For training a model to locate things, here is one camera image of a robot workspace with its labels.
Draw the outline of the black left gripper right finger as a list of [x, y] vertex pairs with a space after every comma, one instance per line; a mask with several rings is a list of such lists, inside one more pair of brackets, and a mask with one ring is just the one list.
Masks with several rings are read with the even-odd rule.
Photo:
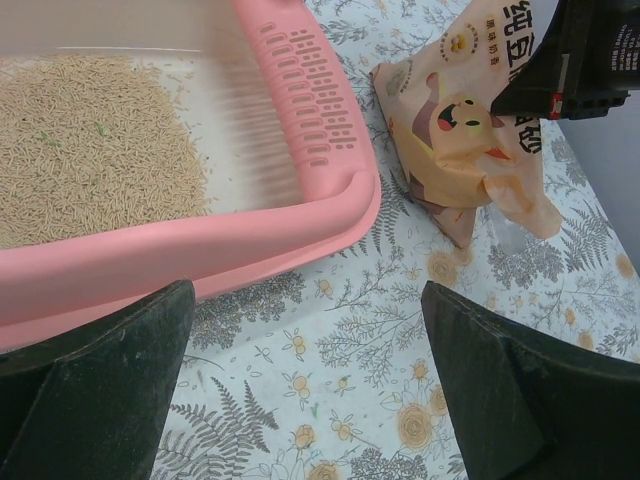
[[471, 479], [636, 479], [639, 366], [428, 282], [431, 352]]

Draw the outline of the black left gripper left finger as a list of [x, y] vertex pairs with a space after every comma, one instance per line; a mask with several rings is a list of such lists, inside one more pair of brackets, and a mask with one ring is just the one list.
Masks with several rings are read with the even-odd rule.
[[195, 310], [176, 281], [1, 356], [4, 479], [147, 479]]

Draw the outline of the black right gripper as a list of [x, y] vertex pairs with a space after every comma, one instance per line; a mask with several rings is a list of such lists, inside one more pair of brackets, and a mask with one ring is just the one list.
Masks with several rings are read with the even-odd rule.
[[604, 117], [639, 88], [639, 3], [559, 1], [541, 43], [495, 98], [498, 116]]

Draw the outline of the orange cat litter bag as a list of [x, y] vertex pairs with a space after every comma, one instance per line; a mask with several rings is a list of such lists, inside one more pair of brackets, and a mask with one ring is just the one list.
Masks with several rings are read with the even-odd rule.
[[540, 239], [561, 228], [539, 120], [491, 110], [533, 45], [529, 2], [472, 1], [439, 39], [371, 72], [410, 194], [459, 248], [489, 204]]

